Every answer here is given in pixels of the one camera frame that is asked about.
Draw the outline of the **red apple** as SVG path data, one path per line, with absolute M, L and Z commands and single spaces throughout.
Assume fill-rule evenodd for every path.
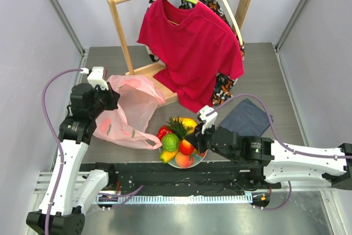
M 183 154 L 183 155 L 191 155 L 194 152 L 195 148 L 193 147 L 193 145 L 188 142 L 187 140 L 183 139 L 180 141 L 179 144 L 179 151 Z

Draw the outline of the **pink plastic bag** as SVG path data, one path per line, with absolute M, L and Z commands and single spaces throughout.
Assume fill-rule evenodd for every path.
M 93 136 L 134 149 L 161 147 L 159 138 L 146 129 L 156 108 L 165 104 L 162 91 L 143 75 L 112 75 L 108 82 L 120 95 L 118 108 L 99 115 Z

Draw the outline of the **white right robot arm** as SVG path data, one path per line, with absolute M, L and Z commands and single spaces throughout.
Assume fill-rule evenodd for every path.
M 210 150 L 246 170 L 254 170 L 248 175 L 254 188 L 302 181 L 351 190 L 351 144 L 335 148 L 281 144 L 271 138 L 241 136 L 223 127 L 202 130 L 200 125 L 185 138 L 201 153 Z

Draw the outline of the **orange pineapple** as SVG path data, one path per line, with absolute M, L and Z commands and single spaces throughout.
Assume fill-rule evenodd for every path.
M 170 117 L 169 121 L 167 122 L 167 128 L 172 130 L 173 133 L 176 134 L 180 139 L 183 139 L 186 135 L 192 133 L 194 130 L 192 126 L 183 124 L 179 117 Z

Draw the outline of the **green custard apple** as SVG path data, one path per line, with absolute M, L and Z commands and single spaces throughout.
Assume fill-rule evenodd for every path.
M 180 139 L 176 134 L 169 133 L 162 138 L 161 143 L 164 150 L 173 152 L 178 150 Z

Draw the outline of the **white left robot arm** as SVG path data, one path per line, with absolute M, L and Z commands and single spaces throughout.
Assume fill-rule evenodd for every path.
M 37 234 L 81 234 L 86 212 L 98 193 L 116 186 L 117 175 L 108 163 L 97 163 L 83 184 L 75 185 L 97 117 L 105 110 L 116 110 L 119 98 L 106 81 L 72 88 L 67 116 L 59 126 L 60 146 L 48 189 L 39 209 L 26 218 Z

